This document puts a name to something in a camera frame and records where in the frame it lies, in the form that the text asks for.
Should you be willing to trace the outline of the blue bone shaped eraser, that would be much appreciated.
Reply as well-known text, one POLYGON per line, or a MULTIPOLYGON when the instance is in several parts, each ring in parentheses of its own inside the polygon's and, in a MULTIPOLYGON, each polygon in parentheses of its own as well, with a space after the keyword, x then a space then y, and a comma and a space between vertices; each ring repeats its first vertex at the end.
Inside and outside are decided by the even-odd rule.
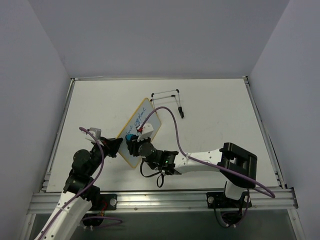
POLYGON ((127 134, 125 136, 126 141, 133 141, 137 136, 135 134, 127 134))

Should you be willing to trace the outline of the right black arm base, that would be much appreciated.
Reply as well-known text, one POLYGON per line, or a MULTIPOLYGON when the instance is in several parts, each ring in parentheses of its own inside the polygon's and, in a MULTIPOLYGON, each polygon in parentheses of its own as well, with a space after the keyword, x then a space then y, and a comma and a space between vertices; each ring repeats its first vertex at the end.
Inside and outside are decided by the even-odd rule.
POLYGON ((228 209, 232 207, 230 199, 225 196, 223 191, 207 192, 206 203, 209 209, 228 209))

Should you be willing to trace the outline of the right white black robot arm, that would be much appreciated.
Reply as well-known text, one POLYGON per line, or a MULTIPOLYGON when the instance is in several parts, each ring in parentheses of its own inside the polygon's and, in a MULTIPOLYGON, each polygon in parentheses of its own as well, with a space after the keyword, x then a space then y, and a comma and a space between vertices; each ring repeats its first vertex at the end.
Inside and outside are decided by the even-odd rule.
POLYGON ((156 149, 149 137, 139 140, 137 135, 128 134, 125 140, 129 154, 142 157, 140 170, 146 163, 162 180, 165 176, 191 172, 221 173, 227 179, 222 193, 223 203, 227 206, 234 206, 245 190, 256 187, 258 158, 234 143, 226 142, 222 148, 208 152, 182 153, 156 149))

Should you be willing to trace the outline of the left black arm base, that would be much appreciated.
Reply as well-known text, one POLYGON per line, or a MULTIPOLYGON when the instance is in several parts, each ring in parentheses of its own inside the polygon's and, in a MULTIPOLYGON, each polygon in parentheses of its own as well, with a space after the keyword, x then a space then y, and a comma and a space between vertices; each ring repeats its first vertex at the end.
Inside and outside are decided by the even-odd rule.
POLYGON ((114 193, 100 194, 92 204, 93 211, 115 211, 117 209, 118 195, 114 193))

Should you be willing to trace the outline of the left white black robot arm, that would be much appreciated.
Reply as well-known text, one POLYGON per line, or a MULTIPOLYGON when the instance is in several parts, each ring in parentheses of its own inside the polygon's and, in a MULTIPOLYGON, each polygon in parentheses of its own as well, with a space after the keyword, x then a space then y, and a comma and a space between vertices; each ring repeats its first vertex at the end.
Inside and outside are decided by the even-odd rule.
POLYGON ((91 150, 80 149, 73 162, 58 203, 37 240, 69 240, 76 228, 103 228, 105 210, 113 196, 105 197, 95 186, 94 173, 100 174, 106 157, 115 158, 123 138, 94 137, 91 150))

